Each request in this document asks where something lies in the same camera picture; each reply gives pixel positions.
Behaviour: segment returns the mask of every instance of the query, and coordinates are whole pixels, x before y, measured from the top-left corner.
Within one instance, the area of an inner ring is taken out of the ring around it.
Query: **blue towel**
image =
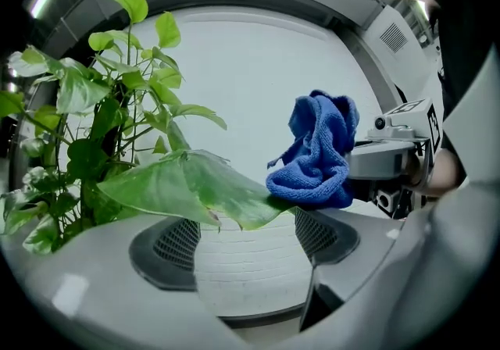
[[[271,194],[298,205],[350,206],[344,155],[354,148],[358,122],[358,110],[347,96],[332,98],[313,91],[297,98],[288,123],[295,143],[267,164],[270,168],[280,159],[284,164],[266,179]]]

